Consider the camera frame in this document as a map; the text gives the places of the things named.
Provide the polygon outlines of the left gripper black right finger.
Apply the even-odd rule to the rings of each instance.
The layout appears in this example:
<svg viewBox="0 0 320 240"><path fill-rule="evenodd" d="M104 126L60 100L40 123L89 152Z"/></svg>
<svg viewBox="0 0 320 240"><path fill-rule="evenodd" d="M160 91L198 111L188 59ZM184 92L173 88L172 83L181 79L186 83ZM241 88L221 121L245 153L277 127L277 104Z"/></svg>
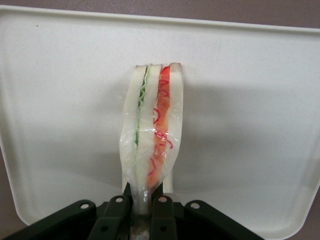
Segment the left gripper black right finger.
<svg viewBox="0 0 320 240"><path fill-rule="evenodd" d="M151 240L259 240L261 237L202 200L174 202L160 185L152 194Z"/></svg>

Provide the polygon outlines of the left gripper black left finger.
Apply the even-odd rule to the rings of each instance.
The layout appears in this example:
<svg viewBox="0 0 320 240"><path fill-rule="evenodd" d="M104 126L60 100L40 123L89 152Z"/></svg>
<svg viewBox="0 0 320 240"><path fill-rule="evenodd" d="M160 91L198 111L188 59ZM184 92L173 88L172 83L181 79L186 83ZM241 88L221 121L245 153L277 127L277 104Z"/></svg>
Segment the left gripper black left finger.
<svg viewBox="0 0 320 240"><path fill-rule="evenodd" d="M130 185L96 206L79 200L13 233L11 240L127 240L132 207Z"/></svg>

